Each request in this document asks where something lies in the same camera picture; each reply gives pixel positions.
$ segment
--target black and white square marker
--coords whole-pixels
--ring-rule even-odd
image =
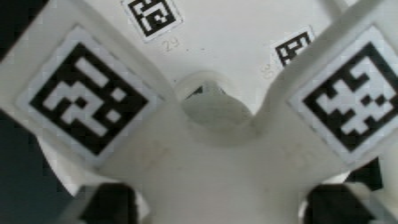
[[[100,163],[157,108],[159,96],[77,27],[18,106],[88,161]]]
[[[345,48],[290,103],[352,163],[398,128],[398,56],[375,27]]]
[[[184,22],[175,3],[171,0],[125,0],[123,7],[144,41],[152,41]]]
[[[292,63],[313,40],[315,35],[312,27],[308,27],[272,45],[272,54],[281,68]]]

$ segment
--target dark background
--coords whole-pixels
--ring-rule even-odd
[[[45,0],[0,1],[0,60],[45,3]],[[363,181],[374,190],[383,187],[377,161],[351,175],[349,181]],[[72,199],[36,137],[0,111],[0,223],[50,224]]]

